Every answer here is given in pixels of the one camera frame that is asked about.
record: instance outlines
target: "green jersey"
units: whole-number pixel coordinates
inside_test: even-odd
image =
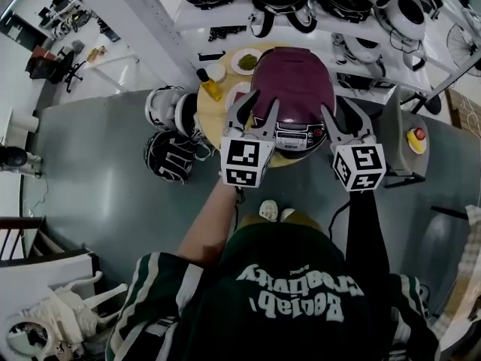
[[[386,359],[438,357],[418,292],[415,278],[392,275]],[[372,332],[366,296],[322,233],[262,223],[237,231],[215,268],[166,253],[140,259],[106,355],[109,361],[380,359]]]

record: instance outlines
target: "rice cooker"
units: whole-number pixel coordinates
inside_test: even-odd
[[[266,51],[251,83],[260,91],[253,108],[254,122],[262,124],[275,98],[280,101],[275,129],[276,148],[287,159],[312,153],[326,139],[321,105],[335,114],[334,88],[325,65],[309,50],[276,47]]]

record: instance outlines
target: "green food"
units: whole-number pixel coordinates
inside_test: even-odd
[[[257,58],[254,55],[248,53],[245,56],[242,56],[237,63],[240,69],[244,71],[252,71],[257,65]]]

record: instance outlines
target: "purple rice cooker lid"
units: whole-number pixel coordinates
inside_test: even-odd
[[[253,108],[256,118],[264,119],[274,98],[280,101],[277,121],[282,123],[320,124],[321,104],[335,113],[328,70],[304,48],[276,47],[266,51],[256,66],[251,88],[261,91]]]

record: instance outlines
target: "rice cooker control panel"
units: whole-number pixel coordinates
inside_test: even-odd
[[[277,123],[276,147],[287,151],[305,151],[319,146],[326,138],[323,124],[290,125]]]

